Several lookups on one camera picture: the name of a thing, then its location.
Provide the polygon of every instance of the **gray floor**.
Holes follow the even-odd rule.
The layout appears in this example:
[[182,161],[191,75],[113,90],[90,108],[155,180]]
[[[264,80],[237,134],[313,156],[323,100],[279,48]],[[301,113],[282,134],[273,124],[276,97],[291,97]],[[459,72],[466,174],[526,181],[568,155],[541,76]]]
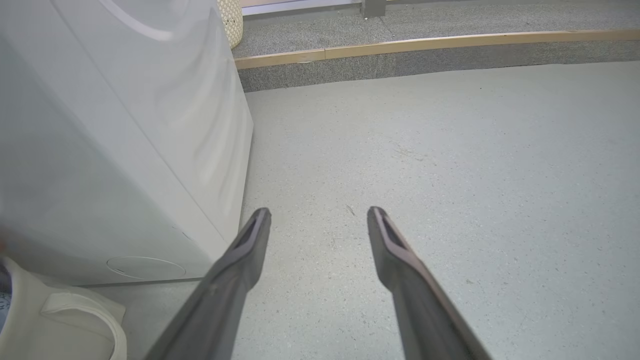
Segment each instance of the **gray floor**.
[[446,1],[390,5],[386,16],[335,12],[246,20],[234,56],[454,35],[640,27],[635,0]]
[[[640,62],[253,92],[244,217],[271,239],[234,350],[402,359],[383,206],[496,359],[640,357]],[[102,288],[143,354],[191,283]]]

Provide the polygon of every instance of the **speckled vinyl floor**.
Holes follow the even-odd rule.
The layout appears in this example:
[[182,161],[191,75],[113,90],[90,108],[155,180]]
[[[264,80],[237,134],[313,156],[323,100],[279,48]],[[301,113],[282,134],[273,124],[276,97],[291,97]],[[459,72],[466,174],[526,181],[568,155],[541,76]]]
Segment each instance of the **speckled vinyl floor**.
[[[441,72],[247,100],[244,217],[268,206],[273,225],[234,360],[403,358],[367,239],[371,205],[494,358],[640,357],[640,63]],[[168,321],[167,299],[191,288],[134,301],[127,332],[139,340],[145,324]],[[148,342],[131,346],[143,354]]]

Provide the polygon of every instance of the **gray post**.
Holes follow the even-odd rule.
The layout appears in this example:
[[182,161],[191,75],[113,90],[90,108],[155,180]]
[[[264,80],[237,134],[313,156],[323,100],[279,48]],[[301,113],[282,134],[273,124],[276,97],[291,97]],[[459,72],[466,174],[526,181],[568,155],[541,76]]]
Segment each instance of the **gray post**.
[[362,0],[360,13],[364,18],[385,16],[387,0]]

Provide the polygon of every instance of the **perforated basket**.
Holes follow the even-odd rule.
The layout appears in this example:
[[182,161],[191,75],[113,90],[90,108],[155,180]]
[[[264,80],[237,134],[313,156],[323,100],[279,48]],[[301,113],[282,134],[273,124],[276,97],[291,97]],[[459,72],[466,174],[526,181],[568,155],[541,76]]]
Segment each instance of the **perforated basket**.
[[242,40],[242,7],[240,0],[218,0],[220,17],[225,24],[227,39],[233,49]]

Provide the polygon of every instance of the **white plastic basket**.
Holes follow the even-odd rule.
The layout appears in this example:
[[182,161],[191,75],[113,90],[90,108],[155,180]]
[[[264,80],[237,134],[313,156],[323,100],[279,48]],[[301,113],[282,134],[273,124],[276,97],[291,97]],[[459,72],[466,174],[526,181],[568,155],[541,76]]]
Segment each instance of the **white plastic basket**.
[[3,360],[127,360],[125,308],[90,290],[45,285],[11,259],[12,301],[0,332]]
[[243,20],[240,0],[218,0],[220,17],[225,25],[227,39],[233,49],[242,40]]

